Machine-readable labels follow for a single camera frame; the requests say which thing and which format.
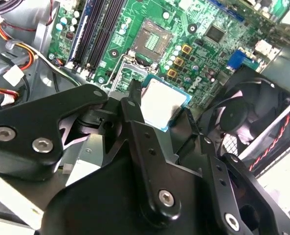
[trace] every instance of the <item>chip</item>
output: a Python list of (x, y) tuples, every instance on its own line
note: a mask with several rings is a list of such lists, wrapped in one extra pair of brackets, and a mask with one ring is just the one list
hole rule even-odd
[(172, 37), (171, 32), (147, 19), (143, 22), (132, 49), (153, 61), (159, 61)]
[(225, 33), (214, 25), (210, 26), (208, 31), (206, 32), (206, 37), (211, 39), (215, 43), (219, 43), (221, 39), (224, 37)]
[(224, 58), (226, 56), (226, 53), (224, 51), (221, 52), (220, 57)]
[(184, 60), (177, 57), (174, 61), (174, 64), (178, 65), (178, 66), (182, 66), (184, 64)]
[(189, 54), (191, 51), (192, 51), (192, 48), (190, 47), (190, 46), (188, 46), (188, 45), (183, 45), (183, 47), (182, 47), (182, 51), (184, 52), (184, 53), (186, 53), (186, 54)]
[(170, 76), (170, 77), (176, 77), (176, 75), (177, 75), (177, 72), (176, 71), (174, 71), (174, 70), (169, 70), (168, 71), (168, 76)]

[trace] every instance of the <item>black plastic part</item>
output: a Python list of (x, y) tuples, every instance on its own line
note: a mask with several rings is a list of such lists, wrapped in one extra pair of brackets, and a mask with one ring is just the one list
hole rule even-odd
[[(106, 93), (98, 87), (83, 85), (1, 110), (0, 127), (14, 129), (16, 137), (8, 142), (0, 141), (0, 173), (32, 181), (49, 178), (63, 154), (59, 121), (89, 107), (100, 108), (107, 100)], [(51, 140), (53, 150), (46, 154), (35, 152), (32, 142), (37, 138)]]

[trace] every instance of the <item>metal rivet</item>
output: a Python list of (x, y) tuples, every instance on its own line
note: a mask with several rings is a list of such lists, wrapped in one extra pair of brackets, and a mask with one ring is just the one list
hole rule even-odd
[(238, 158), (237, 157), (235, 157), (234, 155), (231, 155), (231, 159), (234, 161), (234, 162), (238, 162)]
[(174, 205), (174, 197), (167, 190), (161, 190), (159, 192), (159, 199), (166, 207), (172, 207)]
[(94, 94), (97, 96), (102, 96), (102, 93), (100, 91), (94, 91)]
[(204, 137), (204, 140), (205, 140), (207, 143), (212, 143), (212, 142), (211, 142), (211, 139), (209, 139), (208, 137)]
[(33, 141), (32, 147), (38, 153), (49, 153), (53, 149), (53, 143), (46, 138), (38, 138)]
[(225, 220), (233, 230), (239, 231), (239, 229), (240, 229), (239, 223), (238, 223), (237, 219), (232, 214), (226, 213)]
[(128, 103), (132, 106), (135, 106), (134, 102), (132, 102), (132, 101), (128, 101)]
[(6, 126), (0, 127), (0, 141), (11, 141), (15, 138), (16, 135), (17, 134), (13, 129)]

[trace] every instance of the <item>black mounting arm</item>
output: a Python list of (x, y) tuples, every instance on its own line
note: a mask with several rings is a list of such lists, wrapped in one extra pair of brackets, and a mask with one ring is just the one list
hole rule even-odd
[(170, 127), (178, 162), (166, 162), (137, 82), (120, 101), (83, 85), (0, 111), (0, 128), (0, 173), (26, 180), (50, 177), (89, 133), (110, 140), (101, 169), (51, 201), (42, 235), (290, 235), (290, 219), (237, 157), (217, 158), (188, 109)]

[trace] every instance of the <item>red and black wire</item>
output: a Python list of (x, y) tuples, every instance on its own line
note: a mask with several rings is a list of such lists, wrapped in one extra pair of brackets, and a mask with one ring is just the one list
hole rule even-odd
[(275, 138), (275, 140), (272, 142), (272, 144), (264, 151), (262, 155), (260, 155), (254, 162), (253, 164), (250, 165), (249, 171), (252, 171), (253, 168), (264, 158), (268, 155), (268, 153), (275, 147), (276, 143), (281, 139), (283, 136), (283, 133), (285, 132), (286, 127), (288, 126), (290, 122), (290, 113), (286, 116), (285, 123), (280, 129), (280, 132), (278, 136)]

